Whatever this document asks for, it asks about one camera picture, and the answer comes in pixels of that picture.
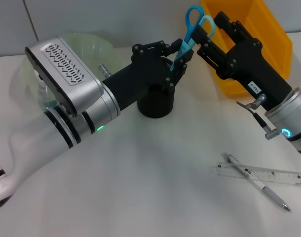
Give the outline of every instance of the ruler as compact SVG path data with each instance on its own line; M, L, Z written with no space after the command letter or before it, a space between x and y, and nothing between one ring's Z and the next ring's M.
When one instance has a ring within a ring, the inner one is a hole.
M238 169L244 169L251 172L250 179L260 179L261 181L282 183L282 184L292 184L301 186L301 173L277 170L277 169L267 169L253 166L245 165L234 165L231 163L218 163L218 175L245 178Z

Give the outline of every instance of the blue scissors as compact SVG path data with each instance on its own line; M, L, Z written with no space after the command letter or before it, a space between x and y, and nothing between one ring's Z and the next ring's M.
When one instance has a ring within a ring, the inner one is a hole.
M191 22L190 22L190 13L194 9L198 10L198 12L199 12L199 18L197 19L196 23L194 25L192 25ZM179 57L181 57L184 53L186 53L188 50L190 50L190 49L192 49L194 47L195 42L194 42L193 39L191 39L191 34L192 34L193 30L198 25L202 26L203 23L205 22L205 20L208 20L210 22L210 24L211 24L211 32L208 35L208 37L210 38L210 37L212 37L212 35L215 32L215 23L214 23L213 18L211 16L209 16L209 15L204 15L204 10L200 6L196 6L195 5L195 6L190 7L187 10L187 12L186 12L186 26L187 26L188 31L187 31L187 34L185 36L184 41L182 42L182 45L179 48L179 51L178 51L178 53L176 55L175 60L178 59ZM170 70L171 71L174 70L174 64L171 65Z

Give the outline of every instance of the white tabletop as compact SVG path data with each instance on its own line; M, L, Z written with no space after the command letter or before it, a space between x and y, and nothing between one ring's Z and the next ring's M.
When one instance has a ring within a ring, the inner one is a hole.
M288 82L301 87L301 33L289 37ZM130 48L118 52L129 64ZM0 58L0 137L31 114L9 92L22 60ZM248 181L217 176L222 152L245 165L301 172L292 145L282 135L267 141L194 54L168 116L147 118L134 103L36 172L0 209L0 237L301 237L301 187L269 184L292 209L285 212Z

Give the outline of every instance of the pen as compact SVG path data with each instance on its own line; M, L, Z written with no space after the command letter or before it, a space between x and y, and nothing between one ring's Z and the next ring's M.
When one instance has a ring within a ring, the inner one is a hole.
M226 160L228 163L232 163L234 165L242 165L235 157L232 155L228 155L226 157ZM239 166L235 166L237 170L239 170L244 176L247 178L250 178L251 171L248 169L240 168ZM278 206L283 208L284 210L291 211L288 205L277 195L272 191L267 185L265 185L261 180L257 179L249 179L251 182L253 182L257 187L261 189L261 191L270 198L274 203L276 203Z

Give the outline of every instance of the yellow container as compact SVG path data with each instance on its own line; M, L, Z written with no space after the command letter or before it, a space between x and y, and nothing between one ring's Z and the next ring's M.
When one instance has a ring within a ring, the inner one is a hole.
M201 0L201 4L205 14L213 18L223 11L231 22L239 20L253 37L262 42L262 54L265 60L283 79L289 76L292 42L262 0ZM203 28L206 32L210 32L208 23L205 23ZM234 46L229 36L218 28L211 40L225 53ZM236 97L248 94L239 82L233 79L222 80L213 68L211 70L225 95Z

